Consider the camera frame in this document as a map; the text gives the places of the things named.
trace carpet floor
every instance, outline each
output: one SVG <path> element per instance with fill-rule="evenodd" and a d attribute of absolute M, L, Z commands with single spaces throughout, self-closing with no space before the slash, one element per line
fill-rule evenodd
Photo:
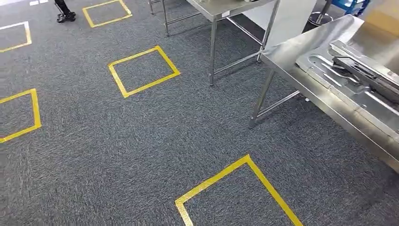
<path fill-rule="evenodd" d="M 166 37 L 159 3 L 151 15 L 126 0 L 131 17 L 91 28 L 82 8 L 104 1 L 67 0 L 77 17 L 64 24 L 51 1 L 0 7 L 0 27 L 28 21 L 32 38 L 0 53 L 0 98 L 36 89 L 41 120 L 0 146 L 1 225 L 183 225 L 175 200 L 247 154 L 304 225 L 399 225 L 399 175 L 311 102 L 289 100 L 248 129 L 269 70 L 250 60 L 209 87 L 206 18 Z M 183 0 L 166 7 L 170 18 L 195 12 Z M 88 13 L 95 24 L 126 15 L 118 2 Z M 23 25 L 0 30 L 1 47 L 23 37 Z M 228 21 L 216 43 L 217 67 L 259 48 Z M 108 64 L 155 46 L 180 74 L 124 98 Z M 127 92 L 173 73 L 158 51 L 114 68 Z M 265 104 L 293 91 L 276 76 Z M 29 95 L 0 112 L 2 137 L 33 125 Z M 184 206 L 195 225 L 292 225 L 247 164 Z"/>

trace shoe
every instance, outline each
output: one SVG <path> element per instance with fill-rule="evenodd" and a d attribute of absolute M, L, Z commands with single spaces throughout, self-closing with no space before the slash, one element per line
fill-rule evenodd
<path fill-rule="evenodd" d="M 75 21 L 75 16 L 76 13 L 75 12 L 70 12 L 67 16 L 65 16 L 65 20 L 69 20 L 69 21 Z"/>
<path fill-rule="evenodd" d="M 65 21 L 75 21 L 75 12 L 70 12 L 67 16 L 65 14 L 58 14 L 57 22 L 58 23 L 63 23 Z"/>

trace stainless steel table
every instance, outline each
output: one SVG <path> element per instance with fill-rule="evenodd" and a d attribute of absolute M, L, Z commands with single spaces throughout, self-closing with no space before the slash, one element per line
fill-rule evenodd
<path fill-rule="evenodd" d="M 213 85 L 215 74 L 220 73 L 230 67 L 233 67 L 241 62 L 244 62 L 244 61 L 251 59 L 253 57 L 256 57 L 256 56 L 257 56 L 257 61 L 260 62 L 260 53 L 264 49 L 264 47 L 267 43 L 267 40 L 268 40 L 270 32 L 271 32 L 271 28 L 274 23 L 274 18 L 276 17 L 277 9 L 280 4 L 280 0 L 257 0 L 257 1 L 253 1 L 253 2 L 246 2 L 244 0 L 187 0 L 194 8 L 196 8 L 198 10 L 198 12 L 168 21 L 166 10 L 165 10 L 164 0 L 160 0 L 160 1 L 162 4 L 162 9 L 164 11 L 164 19 L 165 19 L 164 25 L 165 25 L 165 32 L 166 32 L 167 36 L 169 36 L 169 31 L 168 31 L 169 24 L 176 23 L 178 21 L 190 18 L 192 16 L 202 14 L 212 23 L 211 53 L 210 53 L 210 63 L 209 63 L 209 84 L 210 85 Z M 232 16 L 241 14 L 247 10 L 250 10 L 250 9 L 253 9 L 253 8 L 256 8 L 259 6 L 263 6 L 272 1 L 275 1 L 273 12 L 270 16 L 270 21 L 269 21 L 268 27 L 264 33 L 262 40 L 259 40 L 258 38 L 256 38 L 253 34 L 251 34 L 249 31 L 247 31 L 244 27 L 239 25 L 237 22 L 235 22 L 231 18 Z M 261 47 L 260 47 L 259 51 L 256 53 L 253 53 L 253 54 L 246 56 L 240 60 L 237 60 L 234 63 L 231 63 L 229 65 L 226 65 L 222 68 L 215 70 L 216 24 L 217 24 L 217 21 L 221 20 L 221 19 L 227 19 L 230 22 L 232 22 L 233 25 L 237 26 L 245 34 L 249 35 L 252 39 L 254 39 L 257 43 L 259 43 Z"/>
<path fill-rule="evenodd" d="M 335 94 L 337 92 L 334 87 L 326 88 L 295 63 L 301 55 L 322 46 L 328 47 L 335 40 L 346 43 L 392 72 L 399 74 L 398 37 L 363 23 L 356 17 L 346 15 L 262 52 L 261 60 L 272 71 L 258 98 L 249 126 L 253 127 L 257 118 L 301 93 L 399 173 L 399 131 L 389 130 L 389 128 L 398 128 L 397 118 L 385 120 L 390 122 L 385 125 L 371 123 L 365 117 L 362 106 L 346 104 L 342 96 L 338 97 Z M 277 103 L 261 109 L 269 84 L 275 74 L 282 76 L 297 91 Z"/>

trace white wall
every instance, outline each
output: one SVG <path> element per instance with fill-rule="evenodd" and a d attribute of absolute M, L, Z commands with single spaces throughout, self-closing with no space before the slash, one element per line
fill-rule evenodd
<path fill-rule="evenodd" d="M 274 46 L 302 33 L 317 0 L 281 0 L 268 46 Z M 267 28 L 274 1 L 244 13 L 258 26 Z"/>

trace yellow tape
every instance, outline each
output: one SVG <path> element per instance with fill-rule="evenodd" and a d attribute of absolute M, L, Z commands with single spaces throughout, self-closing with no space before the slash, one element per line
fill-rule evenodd
<path fill-rule="evenodd" d="M 144 86 L 142 86 L 142 87 L 139 87 L 139 88 L 137 88 L 137 89 L 135 89 L 135 90 L 132 90 L 132 91 L 127 92 L 125 86 L 123 85 L 123 83 L 122 83 L 122 81 L 120 80 L 118 74 L 116 73 L 114 66 L 117 65 L 117 64 L 119 64 L 119 63 L 122 63 L 122 62 L 125 62 L 125 61 L 128 61 L 128 60 L 131 60 L 131 59 L 140 57 L 140 56 L 145 55 L 145 54 L 147 54 L 147 53 L 151 53 L 151 52 L 153 52 L 153 51 L 158 51 L 158 52 L 160 53 L 160 55 L 162 56 L 162 58 L 166 61 L 166 63 L 167 63 L 167 64 L 169 65 L 169 67 L 172 69 L 173 73 L 170 74 L 170 75 L 167 75 L 167 76 L 165 76 L 165 77 L 163 77 L 163 78 L 161 78 L 161 79 L 155 80 L 155 81 L 153 81 L 153 82 L 151 82 L 151 83 L 148 83 L 147 85 L 144 85 Z M 173 78 L 173 77 L 176 77 L 176 76 L 180 75 L 179 70 L 175 67 L 175 65 L 172 63 L 172 61 L 169 59 L 169 57 L 166 56 L 165 52 L 161 49 L 160 46 L 155 46 L 154 48 L 151 48 L 151 49 L 146 50 L 146 51 L 144 51 L 144 52 L 135 54 L 135 55 L 133 55 L 133 56 L 128 56 L 128 57 L 123 58 L 123 59 L 121 59 L 121 60 L 114 61 L 114 62 L 108 64 L 108 68 L 110 69 L 110 72 L 111 72 L 113 78 L 115 79 L 115 82 L 116 82 L 116 84 L 118 85 L 118 88 L 119 88 L 119 90 L 120 90 L 120 92 L 122 93 L 122 96 L 123 96 L 124 98 L 127 98 L 127 97 L 130 96 L 130 95 L 133 95 L 133 94 L 135 94 L 135 93 L 138 93 L 138 92 L 140 92 L 140 91 L 143 91 L 143 90 L 145 90 L 145 89 L 148 89 L 149 87 L 155 86 L 155 85 L 157 85 L 157 84 L 159 84 L 159 83 L 161 83 L 161 82 L 164 82 L 164 81 L 166 81 L 166 80 L 168 80 L 168 79 L 171 79 L 171 78 Z"/>
<path fill-rule="evenodd" d="M 24 27 L 25 27 L 26 43 L 19 44 L 19 45 L 16 45 L 16 46 L 5 48 L 5 49 L 0 49 L 0 53 L 4 53 L 4 52 L 12 50 L 12 49 L 16 49 L 16 48 L 19 48 L 19 47 L 22 47 L 22 46 L 27 46 L 27 45 L 32 44 L 31 30 L 29 29 L 29 22 L 28 21 L 17 23 L 17 24 L 12 24 L 12 25 L 8 25 L 8 26 L 4 26 L 4 27 L 0 27 L 0 30 L 7 29 L 7 28 L 10 28 L 10 27 L 19 26 L 19 25 L 24 25 Z"/>
<path fill-rule="evenodd" d="M 22 135 L 22 134 L 28 133 L 28 132 L 30 132 L 32 130 L 35 130 L 35 129 L 41 127 L 40 113 L 39 113 L 39 102 L 38 102 L 38 98 L 37 98 L 36 89 L 30 89 L 30 90 L 15 94 L 13 96 L 3 98 L 3 99 L 0 100 L 0 104 L 2 104 L 4 102 L 7 102 L 9 100 L 12 100 L 12 99 L 27 95 L 27 94 L 31 94 L 31 97 L 32 97 L 32 110 L 33 110 L 33 121 L 34 121 L 33 126 L 28 127 L 26 129 L 23 129 L 21 131 L 18 131 L 16 133 L 13 133 L 11 135 L 8 135 L 6 137 L 0 138 L 0 143 L 4 143 L 4 142 L 6 142 L 8 140 L 11 140 L 13 138 L 16 138 L 16 137 Z"/>
<path fill-rule="evenodd" d="M 274 189 L 274 187 L 271 185 L 271 183 L 266 179 L 266 177 L 260 171 L 260 169 L 255 165 L 255 163 L 252 161 L 249 154 L 242 157 L 238 161 L 234 162 L 230 166 L 226 167 L 220 173 L 205 180 L 204 182 L 202 182 L 201 184 L 199 184 L 198 186 L 196 186 L 195 188 L 193 188 L 186 194 L 182 195 L 180 198 L 176 199 L 175 204 L 176 204 L 177 210 L 179 211 L 180 215 L 182 216 L 182 219 L 186 226 L 192 226 L 193 223 L 190 219 L 190 216 L 188 215 L 186 208 L 184 207 L 184 203 L 186 201 L 188 201 L 190 198 L 192 198 L 195 195 L 197 195 L 198 193 L 200 193 L 201 191 L 207 189 L 212 184 L 216 183 L 218 180 L 222 179 L 227 174 L 233 172 L 238 167 L 244 165 L 245 163 L 251 167 L 252 171 L 256 174 L 256 176 L 259 178 L 259 180 L 262 182 L 262 184 L 266 187 L 266 189 L 269 191 L 269 193 L 274 198 L 274 200 L 276 200 L 277 204 L 284 210 L 284 212 L 287 214 L 287 216 L 291 220 L 291 222 L 295 226 L 303 226 L 301 221 L 296 217 L 296 215 L 293 213 L 293 211 L 288 207 L 288 205 L 281 198 L 281 196 L 276 191 L 276 189 Z"/>
<path fill-rule="evenodd" d="M 110 3 L 113 3 L 113 2 L 117 2 L 117 1 L 121 4 L 121 6 L 123 7 L 123 9 L 127 12 L 127 15 L 126 15 L 126 16 L 123 16 L 123 17 L 120 17 L 120 18 L 116 18 L 116 19 L 113 19 L 113 20 L 110 20 L 110 21 L 106 21 L 106 22 L 103 22 L 103 23 L 100 23 L 100 24 L 94 24 L 94 23 L 93 23 L 92 19 L 90 18 L 89 14 L 88 14 L 88 12 L 87 12 L 88 9 L 94 8 L 94 7 L 103 6 L 103 5 L 110 4 Z M 108 2 L 101 3 L 101 4 L 97 4 L 97 5 L 93 5 L 93 6 L 89 6 L 89 7 L 84 7 L 84 8 L 82 9 L 82 11 L 83 11 L 83 15 L 85 15 L 85 17 L 86 17 L 86 19 L 87 19 L 88 24 L 90 25 L 90 27 L 99 27 L 99 26 L 102 26 L 102 25 L 105 25 L 105 24 L 110 24 L 110 23 L 113 23 L 113 22 L 116 22 L 116 21 L 119 21 L 119 20 L 123 20 L 123 19 L 126 19 L 126 18 L 132 16 L 132 12 L 128 9 L 128 7 L 126 6 L 126 4 L 125 4 L 122 0 L 112 0 L 112 1 L 108 1 Z"/>

